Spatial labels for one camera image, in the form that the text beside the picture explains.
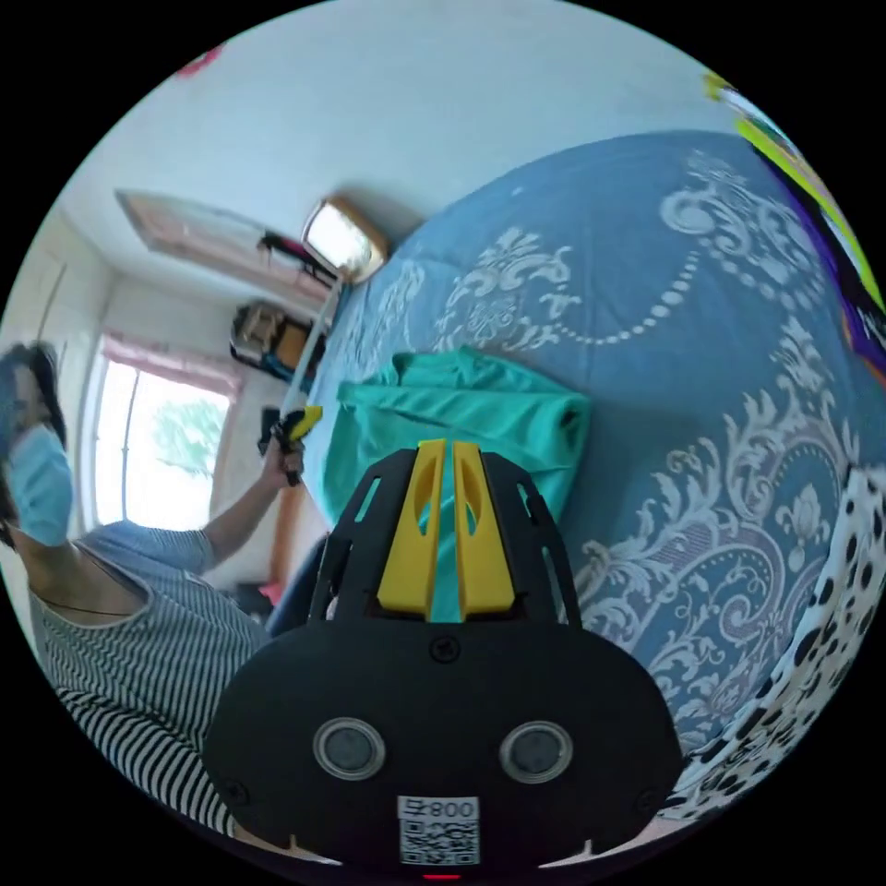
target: label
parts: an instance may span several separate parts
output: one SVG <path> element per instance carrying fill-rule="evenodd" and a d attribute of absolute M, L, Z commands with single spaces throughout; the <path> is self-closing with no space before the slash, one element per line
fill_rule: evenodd
<path fill-rule="evenodd" d="M 430 867 L 480 864 L 475 796 L 398 796 L 400 861 Z"/>

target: woman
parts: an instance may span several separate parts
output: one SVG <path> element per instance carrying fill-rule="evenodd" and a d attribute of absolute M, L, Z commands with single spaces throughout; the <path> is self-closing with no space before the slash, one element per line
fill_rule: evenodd
<path fill-rule="evenodd" d="M 272 445 L 257 480 L 201 530 L 123 521 L 71 541 L 65 444 L 52 349 L 17 345 L 0 357 L 0 540 L 27 571 L 43 669 L 132 784 L 216 832 L 264 845 L 236 825 L 200 751 L 222 690 L 267 634 L 200 576 L 248 541 L 286 473 L 301 472 L 302 452 L 284 459 Z"/>

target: dalmatian print fabric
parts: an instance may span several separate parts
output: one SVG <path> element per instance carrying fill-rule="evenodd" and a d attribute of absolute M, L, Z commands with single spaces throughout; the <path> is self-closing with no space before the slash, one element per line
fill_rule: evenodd
<path fill-rule="evenodd" d="M 852 666 L 886 585 L 886 468 L 852 469 L 828 560 L 772 675 L 691 754 L 661 818 L 697 820 L 754 787 L 807 733 Z"/>

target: pink curtain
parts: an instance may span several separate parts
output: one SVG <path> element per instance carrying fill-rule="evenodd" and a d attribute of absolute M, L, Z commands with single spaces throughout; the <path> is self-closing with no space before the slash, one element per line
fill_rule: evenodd
<path fill-rule="evenodd" d="M 107 329 L 102 336 L 102 355 L 115 363 L 236 400 L 243 390 L 239 367 L 224 359 L 189 353 L 159 342 L 141 341 Z"/>

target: striped shirt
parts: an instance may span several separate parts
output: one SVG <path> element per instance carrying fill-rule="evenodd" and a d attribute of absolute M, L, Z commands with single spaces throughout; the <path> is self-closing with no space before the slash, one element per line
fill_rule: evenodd
<path fill-rule="evenodd" d="M 77 542 L 147 596 L 133 616 L 82 627 L 39 604 L 42 666 L 59 699 L 132 784 L 214 831 L 233 818 L 200 752 L 224 688 L 267 641 L 265 630 L 200 576 L 203 532 L 102 526 Z"/>

